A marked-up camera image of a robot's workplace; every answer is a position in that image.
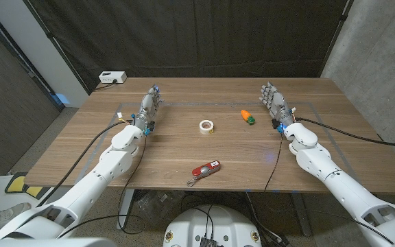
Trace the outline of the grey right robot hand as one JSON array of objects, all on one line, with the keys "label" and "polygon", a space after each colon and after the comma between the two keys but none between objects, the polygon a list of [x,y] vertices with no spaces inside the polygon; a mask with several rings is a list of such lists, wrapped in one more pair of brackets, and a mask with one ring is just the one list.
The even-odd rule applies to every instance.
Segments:
[{"label": "grey right robot hand", "polygon": [[267,107],[273,128],[280,133],[284,133],[285,128],[294,123],[294,110],[271,82],[262,86],[259,100]]}]

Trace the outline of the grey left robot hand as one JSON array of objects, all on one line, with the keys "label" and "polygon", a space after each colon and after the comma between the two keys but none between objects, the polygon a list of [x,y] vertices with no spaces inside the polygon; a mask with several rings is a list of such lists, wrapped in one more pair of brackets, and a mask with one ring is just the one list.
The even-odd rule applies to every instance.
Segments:
[{"label": "grey left robot hand", "polygon": [[144,135],[153,132],[156,114],[162,102],[160,89],[154,84],[143,97],[138,113],[132,116],[132,125],[141,129]]}]

